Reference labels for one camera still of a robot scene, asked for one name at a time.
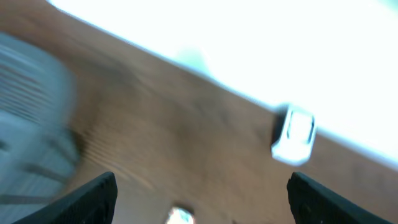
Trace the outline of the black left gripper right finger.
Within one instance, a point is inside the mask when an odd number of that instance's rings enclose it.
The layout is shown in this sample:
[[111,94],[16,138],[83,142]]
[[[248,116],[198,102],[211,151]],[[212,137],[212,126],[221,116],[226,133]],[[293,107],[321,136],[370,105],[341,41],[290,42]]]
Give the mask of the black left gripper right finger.
[[296,223],[389,224],[301,172],[291,175],[287,191]]

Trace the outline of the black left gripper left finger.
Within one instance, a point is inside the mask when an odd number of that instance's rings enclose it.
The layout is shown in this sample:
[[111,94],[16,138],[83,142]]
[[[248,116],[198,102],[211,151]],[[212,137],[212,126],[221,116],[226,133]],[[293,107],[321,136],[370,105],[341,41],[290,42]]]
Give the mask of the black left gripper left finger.
[[105,172],[14,224],[111,224],[118,196],[113,172]]

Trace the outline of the teal wet wipes pack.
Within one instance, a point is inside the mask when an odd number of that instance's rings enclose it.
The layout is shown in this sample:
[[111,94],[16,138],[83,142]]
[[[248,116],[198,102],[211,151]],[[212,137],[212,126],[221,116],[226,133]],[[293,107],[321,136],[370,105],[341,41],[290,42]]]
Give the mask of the teal wet wipes pack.
[[196,224],[193,212],[182,207],[172,207],[164,224]]

